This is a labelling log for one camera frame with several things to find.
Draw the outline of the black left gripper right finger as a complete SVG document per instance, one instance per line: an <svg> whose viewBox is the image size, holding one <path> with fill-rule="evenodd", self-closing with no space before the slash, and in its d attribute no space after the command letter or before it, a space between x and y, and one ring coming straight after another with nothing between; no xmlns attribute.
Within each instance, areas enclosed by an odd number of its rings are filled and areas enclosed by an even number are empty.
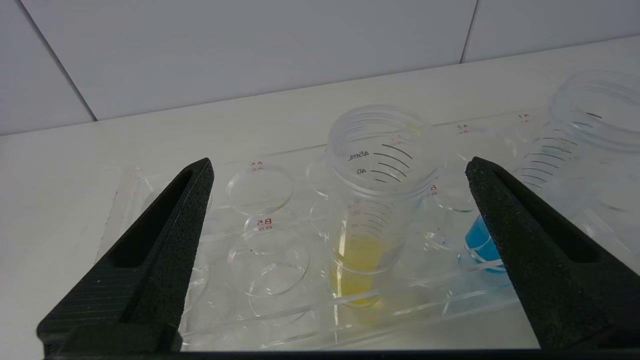
<svg viewBox="0 0 640 360"><path fill-rule="evenodd" d="M498 164L465 174L539 346L638 349L638 274Z"/></svg>

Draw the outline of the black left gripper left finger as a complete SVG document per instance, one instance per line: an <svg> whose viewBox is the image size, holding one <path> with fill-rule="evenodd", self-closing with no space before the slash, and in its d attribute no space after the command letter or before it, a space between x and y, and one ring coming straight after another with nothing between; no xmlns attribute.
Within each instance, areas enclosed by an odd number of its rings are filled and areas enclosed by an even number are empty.
<svg viewBox="0 0 640 360"><path fill-rule="evenodd" d="M38 325L46 351L176 351L215 180L183 168Z"/></svg>

